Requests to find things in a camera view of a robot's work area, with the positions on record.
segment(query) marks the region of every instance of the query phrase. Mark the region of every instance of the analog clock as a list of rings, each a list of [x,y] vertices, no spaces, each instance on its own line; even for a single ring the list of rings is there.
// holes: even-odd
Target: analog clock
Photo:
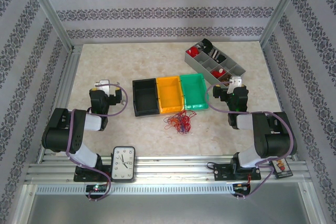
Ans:
[[[134,180],[134,161],[134,147],[115,147],[112,160],[112,180],[114,182],[132,182]]]

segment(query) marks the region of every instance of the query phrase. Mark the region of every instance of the red item in organizer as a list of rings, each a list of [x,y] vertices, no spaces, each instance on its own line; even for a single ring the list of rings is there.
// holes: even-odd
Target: red item in organizer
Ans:
[[[195,57],[199,54],[197,47],[192,47],[187,51],[187,54],[189,54],[191,57]]]
[[[214,77],[216,77],[216,78],[221,77],[221,76],[222,76],[223,74],[225,74],[225,73],[226,73],[226,72],[225,72],[224,69],[220,69],[219,71],[214,70],[214,71],[211,72],[211,74],[212,74]]]

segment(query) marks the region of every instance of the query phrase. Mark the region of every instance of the striped wall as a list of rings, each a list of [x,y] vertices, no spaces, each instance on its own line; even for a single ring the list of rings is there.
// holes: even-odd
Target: striped wall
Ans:
[[[50,0],[74,44],[258,40],[279,0]]]
[[[37,0],[0,0],[0,223],[10,223],[67,52]]]
[[[335,0],[291,0],[264,48],[328,223],[336,223]]]

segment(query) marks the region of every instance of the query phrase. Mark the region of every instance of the gray tray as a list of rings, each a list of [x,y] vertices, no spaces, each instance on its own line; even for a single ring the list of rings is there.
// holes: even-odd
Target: gray tray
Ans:
[[[215,84],[220,81],[224,81],[225,79],[231,76],[243,76],[243,74],[246,72],[244,68],[242,68],[233,59],[231,59],[228,55],[220,51],[218,48],[216,47],[214,48],[217,49],[219,52],[221,52],[221,54],[224,55],[226,58],[226,60],[224,60],[221,64],[218,64],[209,55],[207,55],[205,52],[202,51],[195,58],[185,53],[184,61],[196,72],[202,73],[204,79],[207,80],[207,82],[209,82],[210,84]],[[221,68],[223,68],[226,72],[221,77],[216,78],[211,74],[212,71],[215,70],[218,71]]]

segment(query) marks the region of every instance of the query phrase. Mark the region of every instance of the floor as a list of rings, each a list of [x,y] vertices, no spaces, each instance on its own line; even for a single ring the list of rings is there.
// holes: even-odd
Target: floor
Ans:
[[[212,109],[196,111],[191,130],[181,135],[175,129],[165,130],[166,114],[134,116],[132,80],[195,73],[184,62],[184,53],[195,43],[142,43],[84,45],[73,85],[69,109],[90,107],[89,90],[96,81],[119,82],[129,96],[125,111],[109,118],[103,132],[85,131],[83,142],[94,152],[106,156],[115,146],[134,146],[138,156],[156,155],[225,155],[250,147],[252,131],[234,130],[227,115]],[[249,90],[249,111],[280,111],[274,87],[259,42],[215,42],[246,73],[243,84]],[[227,109],[226,103],[210,95],[210,103]],[[110,107],[115,113],[122,105]]]

